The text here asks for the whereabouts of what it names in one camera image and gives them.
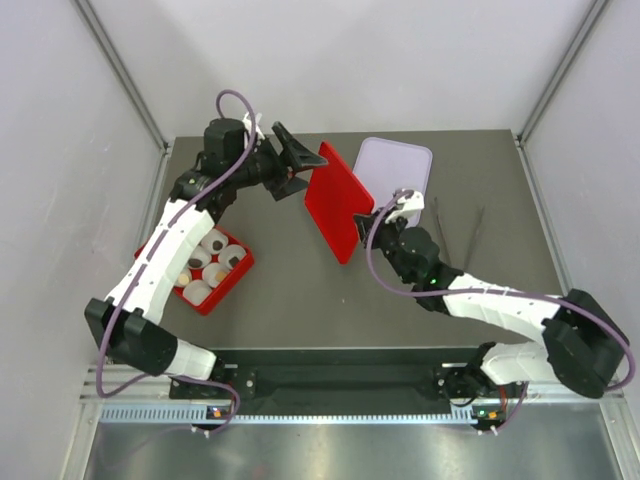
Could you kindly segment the red box lid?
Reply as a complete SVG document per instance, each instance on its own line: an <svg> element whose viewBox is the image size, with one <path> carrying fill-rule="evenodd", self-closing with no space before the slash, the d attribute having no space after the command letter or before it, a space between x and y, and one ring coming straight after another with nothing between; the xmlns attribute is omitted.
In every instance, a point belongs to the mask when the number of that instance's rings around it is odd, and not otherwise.
<svg viewBox="0 0 640 480"><path fill-rule="evenodd" d="M360 241L354 216L369 215L374 199L329 142L318 154L328 164L313 171L304 203L338 263L346 265Z"/></svg>

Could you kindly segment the metal tongs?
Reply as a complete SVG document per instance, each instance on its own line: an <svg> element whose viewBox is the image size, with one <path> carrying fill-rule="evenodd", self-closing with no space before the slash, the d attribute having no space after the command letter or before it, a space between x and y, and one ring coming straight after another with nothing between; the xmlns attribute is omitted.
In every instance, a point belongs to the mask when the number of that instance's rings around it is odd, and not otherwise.
<svg viewBox="0 0 640 480"><path fill-rule="evenodd" d="M464 214L462 219L449 220L444 218L441 202L437 196L434 196L430 202L430 209L444 261L451 266L456 264L464 270L468 270L475 257L482 235L486 206L481 205L476 208L474 216ZM461 247L461 238L464 234L468 236L465 243L464 256L454 262L451 246L455 248Z"/></svg>

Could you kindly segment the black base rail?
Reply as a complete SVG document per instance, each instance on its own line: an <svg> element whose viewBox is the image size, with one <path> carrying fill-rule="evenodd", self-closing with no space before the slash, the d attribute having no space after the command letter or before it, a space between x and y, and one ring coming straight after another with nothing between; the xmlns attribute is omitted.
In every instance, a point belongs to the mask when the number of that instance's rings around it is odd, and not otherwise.
<svg viewBox="0 0 640 480"><path fill-rule="evenodd" d="M515 399L521 385L480 377L475 348L226 349L215 380L242 415L446 413L467 399Z"/></svg>

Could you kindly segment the lavender plastic tray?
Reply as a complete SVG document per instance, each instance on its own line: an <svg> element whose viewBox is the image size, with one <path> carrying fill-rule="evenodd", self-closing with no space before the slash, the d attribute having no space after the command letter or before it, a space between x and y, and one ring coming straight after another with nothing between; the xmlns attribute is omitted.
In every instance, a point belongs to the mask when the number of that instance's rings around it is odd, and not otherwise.
<svg viewBox="0 0 640 480"><path fill-rule="evenodd" d="M362 218L384 207L399 190L413 190L426 197L432 161L433 154L427 147L366 138L353 168L355 177L374 200L374 206Z"/></svg>

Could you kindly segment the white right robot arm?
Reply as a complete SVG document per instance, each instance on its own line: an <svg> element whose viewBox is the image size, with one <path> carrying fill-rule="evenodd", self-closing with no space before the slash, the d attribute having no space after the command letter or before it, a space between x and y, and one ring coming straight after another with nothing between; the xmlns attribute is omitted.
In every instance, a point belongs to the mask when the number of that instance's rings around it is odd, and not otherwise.
<svg viewBox="0 0 640 480"><path fill-rule="evenodd" d="M629 340L588 292L565 296L521 292L484 282L440 258L422 227L388 221L382 212L354 218L366 250L381 251L405 296L423 309L467 318L525 337L525 342L481 345L466 372L469 388L487 396L515 382L557 381L583 397L617 389L613 378L629 354Z"/></svg>

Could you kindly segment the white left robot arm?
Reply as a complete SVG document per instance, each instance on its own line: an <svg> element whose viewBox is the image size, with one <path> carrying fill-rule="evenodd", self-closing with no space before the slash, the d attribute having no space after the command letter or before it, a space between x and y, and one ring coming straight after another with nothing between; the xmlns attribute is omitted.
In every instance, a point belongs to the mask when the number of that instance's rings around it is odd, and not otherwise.
<svg viewBox="0 0 640 480"><path fill-rule="evenodd" d="M189 257L239 190L262 185L282 200L307 187L299 173L327 165L281 123L272 131L278 147L250 119L209 123L195 166L176 179L158 225L130 270L105 299L93 298L85 308L101 355L149 376L190 377L205 396L224 390L227 374L215 365L215 354L178 339L160 322Z"/></svg>

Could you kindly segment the red chocolate box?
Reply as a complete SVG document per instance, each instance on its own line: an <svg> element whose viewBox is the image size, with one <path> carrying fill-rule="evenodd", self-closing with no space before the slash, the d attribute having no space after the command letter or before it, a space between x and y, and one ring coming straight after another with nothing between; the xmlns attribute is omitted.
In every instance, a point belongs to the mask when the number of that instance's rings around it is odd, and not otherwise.
<svg viewBox="0 0 640 480"><path fill-rule="evenodd" d="M218 288L212 289L211 295L200 306L194 306L184 299L182 295L184 288L176 288L174 282L181 270L187 267L187 260L195 247L202 246L203 237L212 229L226 234L229 237L229 244L241 245L247 251L247 255L234 269L230 270ZM163 316L167 300L175 295L197 313L201 315L211 313L254 265L253 254L246 245L225 230L217 227L212 229L205 232L201 229L178 226L171 229L162 228L154 240L147 242L137 252L136 258L142 262L145 269L127 300L127 306L141 308L148 320L158 322ZM190 269L193 280L202 280L203 269Z"/></svg>

